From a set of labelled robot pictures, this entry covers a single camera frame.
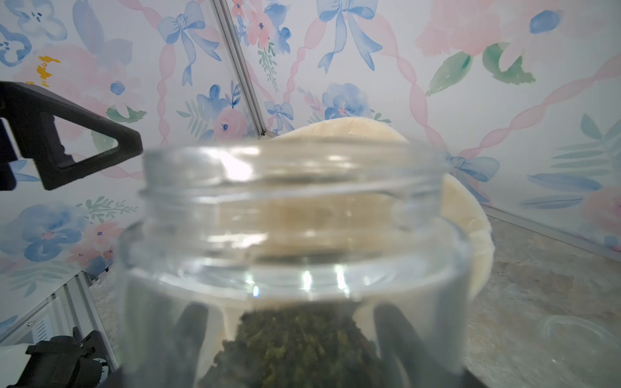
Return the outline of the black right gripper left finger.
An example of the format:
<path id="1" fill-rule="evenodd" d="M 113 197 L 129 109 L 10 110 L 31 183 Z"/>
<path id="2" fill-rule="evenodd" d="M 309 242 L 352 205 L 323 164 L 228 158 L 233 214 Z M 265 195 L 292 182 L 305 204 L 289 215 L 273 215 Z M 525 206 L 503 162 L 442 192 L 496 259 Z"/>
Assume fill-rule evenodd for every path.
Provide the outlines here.
<path id="1" fill-rule="evenodd" d="M 175 326 L 161 336 L 152 335 L 147 360 L 131 371 L 122 367 L 100 383 L 101 387 L 193 387 L 205 339 L 209 309 L 192 303 Z"/>

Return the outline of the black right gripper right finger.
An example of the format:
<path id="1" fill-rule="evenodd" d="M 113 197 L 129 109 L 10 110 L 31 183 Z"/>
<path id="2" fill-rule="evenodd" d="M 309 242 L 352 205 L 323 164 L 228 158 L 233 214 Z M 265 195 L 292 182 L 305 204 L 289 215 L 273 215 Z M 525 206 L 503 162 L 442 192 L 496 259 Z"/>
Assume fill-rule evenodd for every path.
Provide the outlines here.
<path id="1" fill-rule="evenodd" d="M 487 386 L 470 370 L 454 372 L 435 360 L 398 307 L 375 307 L 374 321 L 384 387 Z"/>

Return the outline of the glass jar with tea leaves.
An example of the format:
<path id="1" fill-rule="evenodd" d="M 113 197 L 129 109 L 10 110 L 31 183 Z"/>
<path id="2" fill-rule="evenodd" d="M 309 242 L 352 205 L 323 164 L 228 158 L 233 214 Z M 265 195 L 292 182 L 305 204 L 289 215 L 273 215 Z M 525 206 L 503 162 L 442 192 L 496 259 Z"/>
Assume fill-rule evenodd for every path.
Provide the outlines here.
<path id="1" fill-rule="evenodd" d="M 554 315 L 538 324 L 563 387 L 619 387 L 620 339 L 583 318 Z"/>

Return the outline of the glass jar tan lid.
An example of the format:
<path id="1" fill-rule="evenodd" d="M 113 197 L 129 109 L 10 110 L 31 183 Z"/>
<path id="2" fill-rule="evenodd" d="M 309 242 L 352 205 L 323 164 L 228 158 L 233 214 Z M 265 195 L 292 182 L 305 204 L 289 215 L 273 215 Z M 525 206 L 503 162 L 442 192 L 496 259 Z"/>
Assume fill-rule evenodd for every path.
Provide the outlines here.
<path id="1" fill-rule="evenodd" d="M 441 216 L 436 151 L 273 139 L 151 150 L 143 166 L 146 214 L 116 247 L 121 368 L 197 303 L 193 387 L 384 387 L 382 304 L 464 369 L 472 247 Z"/>

